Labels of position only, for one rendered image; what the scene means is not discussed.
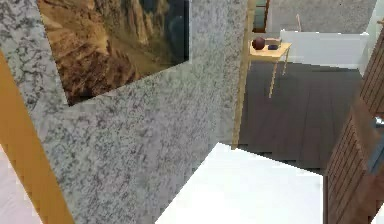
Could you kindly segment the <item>light wooden table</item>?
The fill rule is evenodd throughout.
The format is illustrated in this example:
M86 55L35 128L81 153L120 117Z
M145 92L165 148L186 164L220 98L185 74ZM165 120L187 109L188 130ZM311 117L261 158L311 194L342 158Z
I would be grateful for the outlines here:
M271 62L273 64L271 82L270 82L269 93L268 93L269 98L271 98L273 95L277 67L282 57L285 57L282 75L285 75L286 73L287 61L288 61L289 51L291 49L291 46L292 44L289 42L282 42L276 50L269 50L267 45L265 45L264 48L261 50L256 50L252 46L252 43L249 43L248 45L248 48L249 48L248 64L251 64L252 61Z

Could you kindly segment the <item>window with brown frame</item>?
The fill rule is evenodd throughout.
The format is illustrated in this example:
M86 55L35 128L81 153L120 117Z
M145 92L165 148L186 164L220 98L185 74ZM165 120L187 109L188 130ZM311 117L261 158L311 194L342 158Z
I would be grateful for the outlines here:
M253 22L254 33L264 33L266 31L269 3L270 0L256 0Z

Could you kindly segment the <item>brown landscape framed picture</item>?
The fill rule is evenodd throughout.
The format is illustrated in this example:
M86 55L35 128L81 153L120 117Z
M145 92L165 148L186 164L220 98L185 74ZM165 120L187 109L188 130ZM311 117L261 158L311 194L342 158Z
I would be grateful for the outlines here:
M70 106L189 60L190 0L37 0Z

